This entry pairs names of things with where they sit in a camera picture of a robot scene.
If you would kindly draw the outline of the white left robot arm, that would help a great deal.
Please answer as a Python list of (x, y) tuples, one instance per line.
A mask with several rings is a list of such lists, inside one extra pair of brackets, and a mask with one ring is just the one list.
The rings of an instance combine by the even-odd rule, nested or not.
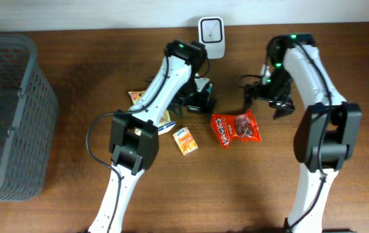
[(124, 214), (136, 184), (155, 161), (159, 150), (159, 123), (165, 111), (181, 115), (210, 114), (216, 104), (210, 96), (210, 80), (199, 70), (208, 63), (205, 44), (174, 40), (163, 50), (158, 73), (144, 96), (127, 111), (117, 110), (96, 117), (111, 117), (109, 152), (111, 162), (98, 163), (111, 172), (100, 209), (88, 232), (121, 232)]

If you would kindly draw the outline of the red candy bag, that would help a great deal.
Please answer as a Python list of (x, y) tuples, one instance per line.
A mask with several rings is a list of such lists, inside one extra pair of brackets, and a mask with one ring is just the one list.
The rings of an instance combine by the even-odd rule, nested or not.
[(213, 114), (210, 126), (221, 147), (227, 149), (233, 140), (261, 142), (262, 138), (251, 110), (240, 115)]

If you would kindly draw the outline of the green tissue pack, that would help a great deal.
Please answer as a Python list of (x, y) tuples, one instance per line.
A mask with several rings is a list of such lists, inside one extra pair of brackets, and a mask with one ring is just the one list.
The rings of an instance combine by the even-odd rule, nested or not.
[(209, 83), (204, 88), (204, 92), (205, 92), (205, 96), (207, 100), (210, 100), (210, 96), (212, 93), (212, 87), (213, 87), (212, 83)]

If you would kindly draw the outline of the grey plastic basket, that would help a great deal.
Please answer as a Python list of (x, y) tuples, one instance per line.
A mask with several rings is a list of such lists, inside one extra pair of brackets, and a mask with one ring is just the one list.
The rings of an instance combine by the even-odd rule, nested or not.
[(0, 34), (0, 202), (42, 191), (59, 110), (34, 41)]

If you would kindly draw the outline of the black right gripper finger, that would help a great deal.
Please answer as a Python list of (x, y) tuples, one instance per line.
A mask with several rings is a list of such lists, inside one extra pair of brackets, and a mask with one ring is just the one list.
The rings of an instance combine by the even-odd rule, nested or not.
[(251, 87), (245, 87), (243, 93), (244, 93), (243, 110), (248, 111), (252, 106), (254, 91)]
[(271, 101), (269, 102), (269, 107), (275, 109), (273, 115), (274, 120), (290, 115), (295, 111), (292, 99), (287, 101)]

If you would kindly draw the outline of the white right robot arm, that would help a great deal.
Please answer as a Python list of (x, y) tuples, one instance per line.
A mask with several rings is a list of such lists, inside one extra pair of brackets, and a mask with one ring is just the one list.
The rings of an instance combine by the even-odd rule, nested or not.
[(330, 188), (353, 154), (361, 125), (358, 104), (347, 102), (325, 70), (311, 34), (273, 37), (258, 81), (244, 87), (244, 110), (254, 99), (265, 100), (278, 119), (294, 112), (291, 84), (304, 105), (293, 141), (300, 175), (295, 202), (282, 232), (321, 233)]

